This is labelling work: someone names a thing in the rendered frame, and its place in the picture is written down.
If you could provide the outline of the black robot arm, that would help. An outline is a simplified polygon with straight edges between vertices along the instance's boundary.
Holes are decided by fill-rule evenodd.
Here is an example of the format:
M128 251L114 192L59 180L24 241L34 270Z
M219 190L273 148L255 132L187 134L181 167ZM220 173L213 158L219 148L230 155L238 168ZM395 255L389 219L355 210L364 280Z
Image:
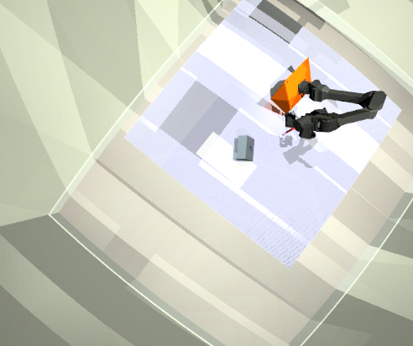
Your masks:
M329 86L320 83L320 80L300 82L298 93L310 94L309 98L314 102L322 102L326 99L332 99L339 102L350 102L358 104L362 109L349 111L346 113L328 113L327 109L315 109L298 119L292 124L294 130L299 133L303 139L313 139L316 132L331 133L345 124L360 122L365 119L374 119L379 110L384 106L386 94L382 91L369 91L366 93L340 91L330 89ZM317 127L320 122L320 128Z

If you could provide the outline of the grey sloped panel with hole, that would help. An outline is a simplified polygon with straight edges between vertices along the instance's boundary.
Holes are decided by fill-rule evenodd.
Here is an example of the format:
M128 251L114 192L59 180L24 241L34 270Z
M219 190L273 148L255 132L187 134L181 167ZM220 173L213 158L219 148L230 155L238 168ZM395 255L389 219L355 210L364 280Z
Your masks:
M247 134L234 138L233 160L254 161L254 138Z

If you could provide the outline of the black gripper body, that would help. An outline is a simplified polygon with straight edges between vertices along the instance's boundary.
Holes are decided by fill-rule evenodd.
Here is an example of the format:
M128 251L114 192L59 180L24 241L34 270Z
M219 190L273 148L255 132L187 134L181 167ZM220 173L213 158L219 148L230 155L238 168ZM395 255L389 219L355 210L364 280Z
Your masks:
M286 128L294 128L294 127L293 127L293 124L292 124L292 122L293 122L294 120L295 120L295 115L289 115L289 114L287 114L287 115L285 116L285 127L286 127ZM321 123L321 121L318 122L318 125L317 125L318 128L320 128L320 123Z

